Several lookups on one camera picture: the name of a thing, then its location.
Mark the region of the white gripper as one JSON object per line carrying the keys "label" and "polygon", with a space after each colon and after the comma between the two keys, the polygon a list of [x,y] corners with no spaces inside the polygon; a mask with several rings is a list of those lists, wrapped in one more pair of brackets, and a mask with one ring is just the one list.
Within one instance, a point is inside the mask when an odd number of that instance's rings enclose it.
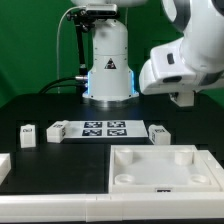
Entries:
{"label": "white gripper", "polygon": [[197,92],[224,88],[224,72],[216,82],[200,86],[200,75],[180,55],[181,42],[179,38],[151,50],[140,72],[139,86],[144,95],[168,94],[179,107],[191,107]]}

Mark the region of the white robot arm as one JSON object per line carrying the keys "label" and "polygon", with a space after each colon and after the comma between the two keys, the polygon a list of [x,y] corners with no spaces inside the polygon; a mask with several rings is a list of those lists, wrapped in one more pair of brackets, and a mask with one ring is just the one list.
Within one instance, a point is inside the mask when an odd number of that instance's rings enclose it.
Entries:
{"label": "white robot arm", "polygon": [[[117,21],[120,7],[147,0],[71,0],[80,8],[80,28],[93,32],[93,67],[83,98],[102,107],[139,96],[128,66],[128,31]],[[170,95],[180,107],[194,94],[224,87],[224,0],[161,0],[164,12],[183,36],[153,48],[139,75],[140,93]]]}

